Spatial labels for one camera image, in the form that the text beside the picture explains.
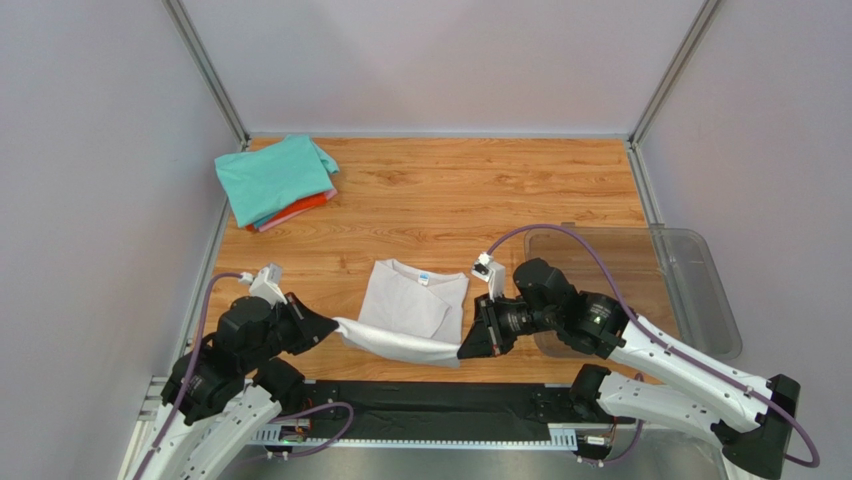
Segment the white t shirt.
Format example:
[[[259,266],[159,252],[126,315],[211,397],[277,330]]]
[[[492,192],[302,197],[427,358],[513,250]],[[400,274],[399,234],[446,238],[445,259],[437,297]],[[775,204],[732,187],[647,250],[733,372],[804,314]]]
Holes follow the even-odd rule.
[[[378,260],[355,320],[337,317],[343,342],[379,357],[457,368],[469,279],[396,259]]]

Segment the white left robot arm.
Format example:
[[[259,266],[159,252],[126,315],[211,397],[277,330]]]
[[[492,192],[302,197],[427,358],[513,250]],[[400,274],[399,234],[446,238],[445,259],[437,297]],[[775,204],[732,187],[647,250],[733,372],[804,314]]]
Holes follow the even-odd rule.
[[[302,411],[305,377],[280,355],[307,352],[338,327],[292,293],[233,301],[216,331],[173,365],[149,444],[130,477],[211,476],[213,463],[225,460],[227,450],[239,451],[261,425]]]

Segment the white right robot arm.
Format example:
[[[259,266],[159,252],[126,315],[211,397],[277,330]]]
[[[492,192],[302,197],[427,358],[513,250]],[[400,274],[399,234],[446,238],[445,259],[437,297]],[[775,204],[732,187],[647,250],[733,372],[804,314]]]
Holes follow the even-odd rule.
[[[659,424],[720,449],[752,475],[781,478],[801,391],[794,379],[783,374],[764,378],[717,361],[617,299],[577,290],[561,270],[540,258],[514,271],[516,298],[502,293],[505,269],[490,255],[481,255],[471,272],[489,291],[475,300],[474,323],[458,359],[505,355],[521,336],[552,332],[576,352],[660,382],[641,387],[606,367],[586,364],[571,390],[581,415]]]

